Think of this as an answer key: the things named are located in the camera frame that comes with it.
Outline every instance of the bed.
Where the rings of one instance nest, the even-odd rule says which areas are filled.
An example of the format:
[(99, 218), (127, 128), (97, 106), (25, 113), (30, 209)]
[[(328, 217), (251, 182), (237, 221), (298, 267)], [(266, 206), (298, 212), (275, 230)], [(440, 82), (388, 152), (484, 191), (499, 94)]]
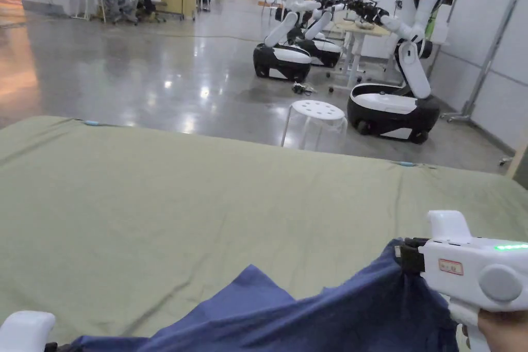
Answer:
[(528, 240), (528, 192), (498, 175), (50, 116), (0, 130), (0, 311), (51, 338), (153, 334), (254, 264), (295, 298), (454, 209)]

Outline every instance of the human hand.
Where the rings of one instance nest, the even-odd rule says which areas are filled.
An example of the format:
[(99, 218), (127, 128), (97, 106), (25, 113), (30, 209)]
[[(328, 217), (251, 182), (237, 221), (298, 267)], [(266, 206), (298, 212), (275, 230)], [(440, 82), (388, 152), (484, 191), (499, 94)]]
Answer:
[[(478, 314), (478, 328), (486, 337), (491, 352), (528, 351), (528, 311)], [(462, 332), (467, 336), (467, 328)]]

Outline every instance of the red label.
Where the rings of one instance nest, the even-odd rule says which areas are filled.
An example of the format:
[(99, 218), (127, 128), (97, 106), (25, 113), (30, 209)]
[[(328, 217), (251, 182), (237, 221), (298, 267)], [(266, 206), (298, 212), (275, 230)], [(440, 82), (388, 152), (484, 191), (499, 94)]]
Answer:
[(464, 267), (458, 261), (440, 259), (438, 260), (438, 267), (441, 271), (464, 276)]

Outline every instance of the white stool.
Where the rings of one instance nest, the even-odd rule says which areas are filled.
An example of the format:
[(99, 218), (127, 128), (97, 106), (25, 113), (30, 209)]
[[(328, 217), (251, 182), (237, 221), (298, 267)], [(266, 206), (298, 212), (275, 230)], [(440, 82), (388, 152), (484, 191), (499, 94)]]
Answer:
[(334, 105), (327, 104), (326, 102), (316, 100), (299, 100), (291, 104), (289, 108), (288, 119), (286, 120), (286, 126), (284, 127), (283, 140), (280, 143), (282, 147), (284, 147), (284, 141), (286, 140), (286, 132), (288, 131), (288, 124), (290, 122), (292, 109), (299, 114), (306, 116), (306, 122), (303, 127), (299, 149), (304, 150), (305, 148), (308, 124), (312, 120), (316, 121), (319, 126), (317, 140), (315, 142), (315, 151), (317, 151), (317, 147), (319, 146), (321, 134), (324, 128), (333, 129), (337, 127), (340, 129), (342, 137), (344, 138), (346, 136), (349, 123), (343, 110), (335, 107)]
[[(105, 1), (104, 0), (95, 0), (95, 5), (100, 5), (101, 1), (101, 8), (103, 9), (103, 21), (106, 23), (106, 15), (105, 15)], [(88, 0), (85, 0), (85, 20), (89, 21), (88, 17)]]

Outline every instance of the blue cloth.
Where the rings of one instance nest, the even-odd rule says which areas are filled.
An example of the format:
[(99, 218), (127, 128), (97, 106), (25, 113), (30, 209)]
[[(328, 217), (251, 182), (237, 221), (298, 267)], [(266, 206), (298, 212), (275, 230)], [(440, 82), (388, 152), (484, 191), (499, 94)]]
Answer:
[(445, 300), (404, 276), (393, 240), (343, 285), (295, 301), (250, 265), (212, 299), (151, 338), (89, 337), (86, 352), (449, 352), (456, 324)]

